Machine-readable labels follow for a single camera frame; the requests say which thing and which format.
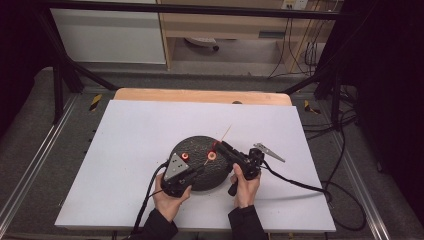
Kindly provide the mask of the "black metal frame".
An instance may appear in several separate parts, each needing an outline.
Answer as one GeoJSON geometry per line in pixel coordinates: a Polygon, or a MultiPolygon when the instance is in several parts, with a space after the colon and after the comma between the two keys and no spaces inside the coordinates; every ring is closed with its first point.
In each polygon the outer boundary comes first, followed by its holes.
{"type": "Polygon", "coordinates": [[[53,24],[46,19],[46,12],[54,9],[93,10],[93,11],[117,11],[117,12],[143,12],[143,13],[172,13],[192,15],[222,15],[264,18],[288,18],[288,19],[317,19],[317,20],[351,20],[352,14],[299,11],[299,10],[271,10],[264,8],[243,8],[223,6],[197,6],[181,4],[149,4],[149,3],[125,3],[104,1],[76,1],[76,0],[35,0],[32,3],[32,12],[41,29],[53,48],[54,56],[54,93],[55,93],[55,120],[63,114],[63,100],[61,79],[65,80],[72,92],[82,92],[82,84],[77,72],[88,77],[108,90],[119,89],[112,83],[95,75],[88,69],[76,63],[70,58],[62,44],[59,33],[54,30],[53,24]]]}

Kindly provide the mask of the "person's right hand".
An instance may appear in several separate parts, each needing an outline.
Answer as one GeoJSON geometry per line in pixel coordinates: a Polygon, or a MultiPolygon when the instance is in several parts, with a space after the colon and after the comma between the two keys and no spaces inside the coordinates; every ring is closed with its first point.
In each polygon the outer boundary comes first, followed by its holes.
{"type": "Polygon", "coordinates": [[[257,175],[252,180],[246,180],[241,167],[236,163],[233,164],[233,175],[230,177],[230,181],[232,184],[237,184],[237,192],[234,197],[236,208],[247,208],[254,204],[260,186],[260,177],[261,175],[257,175]]]}

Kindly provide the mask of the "wooden table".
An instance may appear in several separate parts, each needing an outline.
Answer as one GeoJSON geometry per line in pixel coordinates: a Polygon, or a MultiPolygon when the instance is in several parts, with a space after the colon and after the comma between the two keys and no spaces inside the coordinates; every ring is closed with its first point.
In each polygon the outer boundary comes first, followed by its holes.
{"type": "Polygon", "coordinates": [[[287,94],[253,91],[211,91],[185,89],[121,88],[116,91],[115,100],[202,102],[256,105],[291,106],[287,94]]]}

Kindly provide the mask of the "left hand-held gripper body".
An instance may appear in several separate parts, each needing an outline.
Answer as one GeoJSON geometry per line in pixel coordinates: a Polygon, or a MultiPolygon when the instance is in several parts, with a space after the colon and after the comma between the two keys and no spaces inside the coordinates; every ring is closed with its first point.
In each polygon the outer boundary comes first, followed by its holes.
{"type": "Polygon", "coordinates": [[[162,190],[171,197],[181,197],[184,191],[194,183],[195,179],[191,180],[190,175],[196,172],[182,158],[174,153],[163,174],[161,182],[162,190]]]}

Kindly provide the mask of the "light wooden desk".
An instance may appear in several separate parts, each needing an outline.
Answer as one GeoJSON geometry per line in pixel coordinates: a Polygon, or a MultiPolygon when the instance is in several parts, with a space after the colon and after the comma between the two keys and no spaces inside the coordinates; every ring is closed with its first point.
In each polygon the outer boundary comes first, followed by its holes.
{"type": "MultiPolygon", "coordinates": [[[[282,0],[157,0],[159,4],[282,9],[282,0]]],[[[329,0],[308,0],[301,11],[326,11],[336,4],[329,0]]],[[[325,43],[333,20],[278,19],[264,17],[192,15],[162,13],[162,31],[167,38],[270,39],[283,53],[286,70],[299,69],[301,53],[309,44],[325,43]]]]}

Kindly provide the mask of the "white cabinet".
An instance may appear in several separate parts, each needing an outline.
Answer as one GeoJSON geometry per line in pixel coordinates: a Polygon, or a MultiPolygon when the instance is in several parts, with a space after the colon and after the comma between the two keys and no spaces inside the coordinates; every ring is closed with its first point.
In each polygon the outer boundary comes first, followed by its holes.
{"type": "Polygon", "coordinates": [[[77,62],[166,62],[157,13],[52,9],[67,54],[77,62]]]}

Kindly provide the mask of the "white chair base with caster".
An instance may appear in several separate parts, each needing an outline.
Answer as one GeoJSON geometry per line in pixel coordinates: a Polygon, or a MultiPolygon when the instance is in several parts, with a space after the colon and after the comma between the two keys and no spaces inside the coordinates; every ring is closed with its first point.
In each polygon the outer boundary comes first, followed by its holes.
{"type": "Polygon", "coordinates": [[[219,46],[214,38],[186,38],[186,41],[197,46],[210,47],[214,51],[219,50],[219,46]]]}

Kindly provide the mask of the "aluminium floor rail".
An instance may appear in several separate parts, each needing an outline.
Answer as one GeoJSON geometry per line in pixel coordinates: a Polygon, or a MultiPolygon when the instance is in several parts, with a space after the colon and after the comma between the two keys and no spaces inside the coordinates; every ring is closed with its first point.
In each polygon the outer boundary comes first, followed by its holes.
{"type": "Polygon", "coordinates": [[[357,199],[364,208],[367,223],[374,239],[390,240],[390,234],[366,187],[365,181],[362,179],[356,165],[354,164],[353,158],[351,157],[347,147],[343,146],[342,134],[340,132],[333,132],[332,137],[334,138],[338,150],[342,152],[341,163],[344,166],[346,175],[350,180],[357,199]]]}
{"type": "Polygon", "coordinates": [[[58,122],[53,124],[47,136],[44,138],[41,146],[32,158],[29,166],[9,197],[3,209],[0,211],[0,236],[4,235],[12,222],[16,212],[18,211],[25,195],[29,191],[34,179],[42,168],[46,158],[48,157],[52,147],[54,146],[58,136],[62,132],[63,127],[67,123],[71,115],[76,101],[79,99],[79,94],[72,94],[67,100],[64,113],[59,118],[58,122]]]}

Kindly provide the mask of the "white wall socket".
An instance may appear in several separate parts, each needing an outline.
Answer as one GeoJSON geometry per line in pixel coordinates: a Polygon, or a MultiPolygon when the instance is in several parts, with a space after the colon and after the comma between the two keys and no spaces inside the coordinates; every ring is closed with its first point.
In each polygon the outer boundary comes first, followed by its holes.
{"type": "Polygon", "coordinates": [[[282,0],[282,9],[288,10],[304,10],[308,0],[282,0]]]}

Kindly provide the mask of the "thin wooden skewer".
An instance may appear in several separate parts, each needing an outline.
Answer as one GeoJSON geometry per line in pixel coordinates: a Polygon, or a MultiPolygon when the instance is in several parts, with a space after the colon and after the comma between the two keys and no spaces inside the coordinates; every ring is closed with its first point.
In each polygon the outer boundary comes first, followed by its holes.
{"type": "Polygon", "coordinates": [[[221,137],[221,139],[220,139],[220,141],[222,141],[225,137],[226,137],[226,135],[228,134],[228,132],[230,131],[230,129],[231,129],[231,126],[229,126],[228,128],[227,128],[227,130],[226,130],[226,132],[224,133],[224,135],[221,137]]]}

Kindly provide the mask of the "person's left hand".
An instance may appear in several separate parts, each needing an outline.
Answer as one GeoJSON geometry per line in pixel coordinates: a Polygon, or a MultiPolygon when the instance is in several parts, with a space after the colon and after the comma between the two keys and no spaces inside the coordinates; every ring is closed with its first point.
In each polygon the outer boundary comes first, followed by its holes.
{"type": "Polygon", "coordinates": [[[155,195],[153,196],[155,208],[161,213],[161,215],[168,221],[172,222],[180,206],[184,201],[190,198],[191,186],[189,186],[180,198],[168,196],[163,192],[161,187],[163,174],[159,174],[155,178],[155,195]]]}

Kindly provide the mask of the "round black textured plate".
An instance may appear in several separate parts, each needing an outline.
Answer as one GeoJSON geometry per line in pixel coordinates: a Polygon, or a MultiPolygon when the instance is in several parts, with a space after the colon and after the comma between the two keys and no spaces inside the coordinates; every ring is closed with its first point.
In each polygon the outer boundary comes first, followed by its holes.
{"type": "Polygon", "coordinates": [[[215,160],[207,161],[208,152],[212,149],[214,138],[208,136],[192,136],[179,142],[171,154],[188,155],[186,163],[192,169],[204,166],[204,171],[195,179],[193,191],[210,191],[220,186],[229,174],[227,161],[220,154],[215,160]]]}

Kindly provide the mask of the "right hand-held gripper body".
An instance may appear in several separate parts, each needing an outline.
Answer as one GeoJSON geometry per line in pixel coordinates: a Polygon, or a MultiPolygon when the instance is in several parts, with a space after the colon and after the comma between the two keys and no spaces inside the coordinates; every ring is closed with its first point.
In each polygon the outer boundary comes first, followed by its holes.
{"type": "MultiPolygon", "coordinates": [[[[259,175],[261,172],[261,165],[265,162],[266,155],[269,155],[281,162],[285,162],[282,157],[280,157],[278,154],[270,150],[262,143],[255,143],[253,148],[251,148],[249,153],[246,155],[248,156],[248,159],[245,160],[244,165],[240,166],[246,180],[252,180],[257,175],[259,175]]],[[[231,164],[229,161],[228,165],[230,169],[233,169],[233,164],[231,164]]]]}

